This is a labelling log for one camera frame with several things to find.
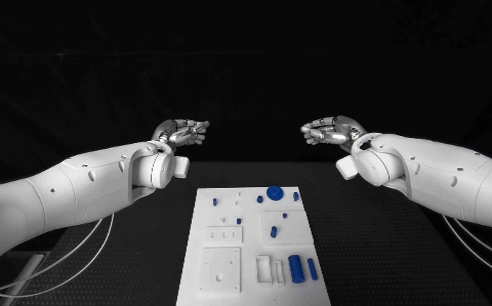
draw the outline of cable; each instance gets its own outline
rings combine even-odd
[[[100,227],[100,224],[103,222],[103,219],[100,219],[100,222],[98,224],[95,225],[94,229],[93,229],[93,232],[90,232],[87,238],[84,239],[84,241],[81,242],[81,244],[75,247],[75,249],[49,266],[47,267],[44,270],[41,270],[38,273],[35,273],[34,275],[31,275],[28,278],[19,280],[19,281],[15,281],[13,283],[5,285],[5,286],[0,286],[0,290],[5,290],[6,288],[18,285],[19,283],[22,283],[24,281],[28,281],[29,279],[32,278],[36,278],[44,272],[47,272],[48,270],[51,270],[77,251],[77,249],[80,249],[80,247],[85,244],[85,242],[88,241],[93,233],[95,232],[95,229]]]
[[[492,268],[492,265],[481,258],[480,254],[474,251],[474,249],[471,249],[469,245],[465,243],[465,241],[462,240],[462,237],[459,237],[459,234],[457,232],[457,230],[454,229],[452,225],[449,224],[449,221],[446,219],[446,216],[444,216],[444,219],[446,220],[446,223],[449,225],[449,229],[454,231],[458,239],[461,240],[461,242],[464,243],[464,246],[469,249],[471,253],[477,256],[477,258],[488,265],[490,268]]]
[[[462,227],[462,229],[467,231],[467,233],[472,236],[472,238],[475,239],[475,241],[488,249],[492,251],[492,248],[478,239],[478,237],[469,232],[469,229],[462,225],[462,222],[457,220],[458,225]]]
[[[111,228],[113,228],[113,220],[116,219],[116,214],[111,215],[111,224],[110,224],[110,229],[108,229],[108,234],[106,235],[106,241],[103,242],[101,248],[93,258],[93,260],[90,261],[90,263],[85,265],[85,267],[81,269],[80,273],[71,278],[68,279],[64,283],[61,283],[58,286],[55,286],[54,288],[51,288],[49,290],[45,290],[44,292],[35,293],[35,294],[29,294],[29,295],[9,295],[9,294],[2,294],[0,293],[0,297],[12,297],[12,298],[19,298],[19,297],[35,297],[36,295],[45,294],[48,292],[51,292],[52,290],[55,290],[57,288],[62,287],[72,279],[75,279],[78,277],[78,275],[87,270],[88,266],[93,264],[94,260],[97,259],[104,247],[106,247],[106,242],[108,241],[108,237],[111,234]]]

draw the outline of black table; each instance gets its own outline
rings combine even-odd
[[[199,188],[300,186],[329,295],[339,305],[490,305],[419,206],[396,190],[334,163],[192,162],[186,179],[116,214],[106,249],[80,277],[25,305],[176,305]],[[95,223],[68,229],[45,266],[85,238]],[[24,294],[61,283],[87,265],[110,219],[72,257]]]

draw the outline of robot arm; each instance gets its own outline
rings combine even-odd
[[[209,121],[167,120],[153,140],[71,157],[41,174],[0,185],[0,255],[41,234],[91,223],[186,178],[179,146],[200,144]]]
[[[367,133],[343,116],[308,123],[301,131],[310,144],[339,144],[350,152],[337,162],[347,180],[360,174],[372,185],[398,189],[444,215],[492,226],[490,157],[426,139]]]

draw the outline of blue cylinder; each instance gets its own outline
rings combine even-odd
[[[304,283],[305,274],[303,272],[301,258],[300,255],[290,256],[290,267],[291,267],[291,277],[294,283]]]
[[[308,266],[311,270],[311,277],[314,280],[318,280],[318,274],[316,273],[316,263],[313,262],[313,259],[308,259]]]
[[[274,201],[280,201],[284,197],[284,190],[280,186],[272,185],[268,189],[267,189],[267,196],[274,200]]]

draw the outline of white board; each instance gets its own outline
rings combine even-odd
[[[274,201],[267,189],[199,189],[177,306],[330,305],[301,191],[282,187],[284,198]],[[291,255],[301,256],[305,281],[298,284],[291,279]]]

